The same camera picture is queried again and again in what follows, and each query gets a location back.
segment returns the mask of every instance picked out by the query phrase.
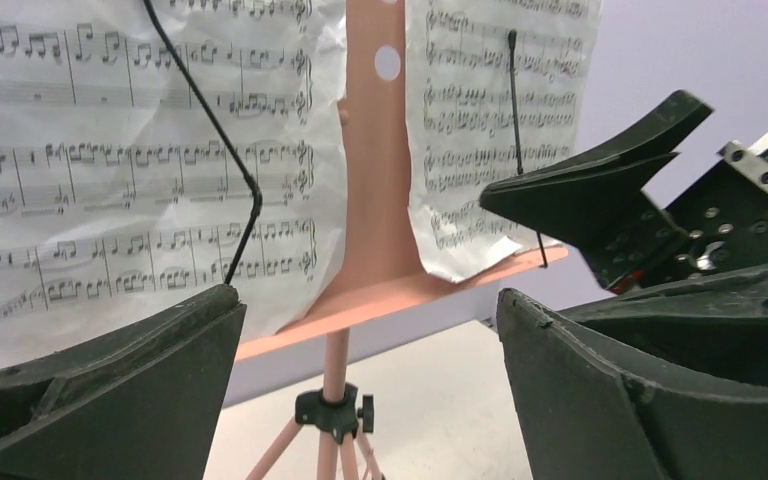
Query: tripod base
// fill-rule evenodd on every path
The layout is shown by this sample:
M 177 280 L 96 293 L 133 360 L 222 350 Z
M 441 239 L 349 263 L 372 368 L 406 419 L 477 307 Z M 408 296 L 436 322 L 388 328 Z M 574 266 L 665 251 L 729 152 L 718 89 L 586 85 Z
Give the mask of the tripod base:
M 372 396 L 364 395 L 361 408 L 355 410 L 357 392 L 357 387 L 347 383 L 343 398 L 338 402 L 326 400 L 323 390 L 305 392 L 296 397 L 295 415 L 246 480 L 263 480 L 306 425 L 315 426 L 320 431 L 317 480 L 336 479 L 338 452 L 345 480 L 385 480 L 367 437 L 372 433 L 375 422 Z M 362 477 L 358 472 L 355 443 L 366 462 Z

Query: black clamp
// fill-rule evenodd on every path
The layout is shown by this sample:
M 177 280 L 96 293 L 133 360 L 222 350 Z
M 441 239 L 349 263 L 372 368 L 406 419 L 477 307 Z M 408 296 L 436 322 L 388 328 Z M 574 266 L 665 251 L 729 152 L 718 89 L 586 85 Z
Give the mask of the black clamp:
M 351 383 L 346 384 L 343 399 L 338 402 L 326 400 L 322 389 L 304 392 L 296 397 L 296 423 L 315 426 L 334 437 L 337 445 L 343 444 L 347 433 L 357 436 L 358 419 L 363 420 L 363 433 L 372 433 L 375 426 L 372 395 L 364 395 L 361 408 L 355 410 L 357 393 L 358 388 Z

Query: printed music notation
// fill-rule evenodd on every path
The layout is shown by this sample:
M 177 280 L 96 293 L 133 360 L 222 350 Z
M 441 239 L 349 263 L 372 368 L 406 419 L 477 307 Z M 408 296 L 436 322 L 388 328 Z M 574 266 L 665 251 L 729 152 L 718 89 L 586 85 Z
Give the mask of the printed music notation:
M 296 144 L 237 147 L 269 205 L 309 198 L 314 151 Z M 0 216 L 63 215 L 153 205 L 249 199 L 251 193 L 219 141 L 203 145 L 123 146 L 98 143 L 0 148 Z
M 543 144 L 523 146 L 525 171 L 533 171 L 567 158 L 565 145 Z M 425 188 L 429 193 L 442 193 L 465 187 L 480 187 L 516 175 L 516 148 L 485 148 L 465 152 L 445 150 L 435 153 L 427 147 L 425 154 Z
M 517 97 L 520 128 L 570 127 L 575 122 L 577 95 L 574 92 L 554 94 L 532 90 Z M 488 132 L 492 138 L 497 130 L 514 124 L 510 90 L 490 92 L 458 85 L 434 88 L 429 83 L 424 102 L 427 131 L 446 134 L 461 130 Z
M 425 25 L 425 56 L 429 66 L 505 71 L 510 68 L 507 43 L 510 28 L 475 22 L 461 12 L 435 10 L 433 6 L 426 15 Z M 514 69 L 517 73 L 539 74 L 551 81 L 576 78 L 583 73 L 583 46 L 584 40 L 579 37 L 518 31 Z
M 236 278 L 310 281 L 315 230 L 311 219 L 258 224 Z M 0 322 L 64 304 L 221 283 L 241 236 L 241 224 L 231 223 L 0 250 Z
M 286 16 L 301 24 L 313 13 L 311 0 L 169 0 L 171 7 L 200 8 L 202 11 L 230 13 L 239 17 L 248 13 L 249 18 L 261 20 L 264 17 Z
M 564 15 L 573 19 L 587 17 L 590 13 L 590 2 L 587 0 L 496 0 L 522 8 L 529 12 Z
M 293 114 L 306 123 L 312 65 L 303 49 L 223 46 L 207 40 L 177 42 L 175 50 L 197 79 L 236 78 L 233 88 L 204 88 L 205 98 L 217 109 L 241 119 Z M 92 23 L 60 30 L 0 22 L 0 103 L 200 109 L 176 70 L 159 40 L 131 38 Z M 254 84 L 251 76 L 244 76 L 264 71 L 275 74 Z
M 438 249 L 455 248 L 481 236 L 506 234 L 517 228 L 519 226 L 510 220 L 482 209 L 477 200 L 431 218 L 431 230 Z

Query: tripod leg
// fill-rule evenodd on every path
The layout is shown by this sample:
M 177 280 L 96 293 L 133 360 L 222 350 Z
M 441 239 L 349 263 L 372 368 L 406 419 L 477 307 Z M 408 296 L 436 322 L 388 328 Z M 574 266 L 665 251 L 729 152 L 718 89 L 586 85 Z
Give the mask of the tripod leg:
M 355 442 L 351 433 L 343 438 L 343 444 L 340 445 L 340 462 L 343 465 L 343 480 L 360 480 L 357 457 L 355 456 Z
M 360 447 L 360 454 L 363 456 L 364 461 L 366 461 L 366 468 L 372 474 L 371 480 L 384 480 L 384 474 L 381 473 L 381 468 L 378 466 L 378 460 L 375 458 L 372 445 L 369 443 L 369 437 L 362 431 L 359 431 L 357 442 L 358 447 Z
M 319 433 L 319 462 L 316 465 L 316 480 L 336 480 L 337 442 L 325 432 Z
M 249 473 L 249 476 L 246 477 L 246 480 L 263 480 L 266 477 L 266 474 L 269 473 L 269 470 L 275 465 L 275 462 L 278 461 L 284 451 L 287 450 L 287 447 L 293 443 L 296 435 L 301 431 L 302 425 L 296 423 L 295 417 L 291 418 L 287 423 L 287 426 L 285 426 L 284 429 L 281 430 L 281 433 L 275 437 L 275 440 L 266 450 L 266 453 L 260 457 L 260 461 L 254 466 L 251 473 Z

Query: black wire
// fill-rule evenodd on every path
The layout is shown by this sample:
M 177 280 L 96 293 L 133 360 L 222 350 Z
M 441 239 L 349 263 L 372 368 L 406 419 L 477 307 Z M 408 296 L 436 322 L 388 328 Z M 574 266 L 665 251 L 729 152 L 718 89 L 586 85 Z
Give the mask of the black wire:
M 516 75 L 514 70 L 515 50 L 516 30 L 511 30 L 508 32 L 508 51 L 510 53 L 510 61 L 508 62 L 510 63 L 510 68 L 508 71 L 511 73 L 511 107 L 514 114 L 514 145 L 517 157 L 517 175 L 522 175 L 525 171 L 522 168 L 522 143 L 519 139 L 519 114 L 517 113 Z M 549 259 L 546 258 L 546 248 L 543 246 L 543 235 L 540 232 L 535 233 L 537 233 L 537 245 L 540 247 L 540 256 L 543 257 L 543 265 L 540 265 L 540 268 L 549 268 Z
M 253 201 L 249 221 L 246 223 L 246 228 L 243 230 L 243 238 L 240 239 L 240 244 L 237 246 L 237 251 L 234 252 L 234 258 L 231 261 L 231 265 L 228 266 L 228 273 L 225 275 L 225 284 L 230 285 L 231 280 L 234 278 L 234 273 L 236 273 L 237 265 L 240 263 L 240 258 L 243 256 L 243 250 L 246 249 L 246 244 L 248 244 L 249 238 L 254 230 L 254 224 L 260 216 L 260 211 L 263 209 L 263 193 L 260 191 L 260 186 L 258 186 L 257 180 L 255 180 L 252 174 L 249 173 L 246 166 L 243 165 L 243 160 L 240 158 L 240 154 L 237 153 L 237 149 L 234 148 L 231 139 L 228 138 L 222 125 L 219 124 L 219 120 L 216 119 L 216 115 L 213 114 L 213 110 L 211 110 L 207 100 L 204 99 L 204 95 L 202 95 L 195 80 L 190 76 L 187 66 L 184 64 L 184 61 L 181 60 L 181 57 L 175 50 L 175 46 L 172 45 L 172 41 L 169 40 L 169 36 L 166 35 L 166 30 L 160 25 L 160 21 L 157 19 L 157 12 L 154 11 L 154 5 L 152 5 L 151 0 L 143 0 L 143 4 L 145 5 L 146 12 L 148 12 L 148 17 L 151 19 L 151 24 L 154 25 L 157 34 L 160 35 L 161 40 L 163 40 L 163 45 L 172 56 L 172 60 L 175 61 L 178 70 L 184 75 L 184 78 L 187 80 L 187 85 L 189 85 L 190 90 L 193 91 L 193 94 L 198 99 L 201 108 L 204 109 L 204 113 L 207 114 L 207 118 L 210 119 L 210 123 L 213 124 L 213 128 L 216 129 L 216 133 L 218 133 L 219 137 L 222 139 L 222 143 L 225 144 L 225 149 L 231 154 L 231 157 L 234 158 L 234 163 L 237 164 L 237 167 L 239 167 L 240 171 L 243 173 L 243 179 L 246 181 L 246 185 L 252 192 Z

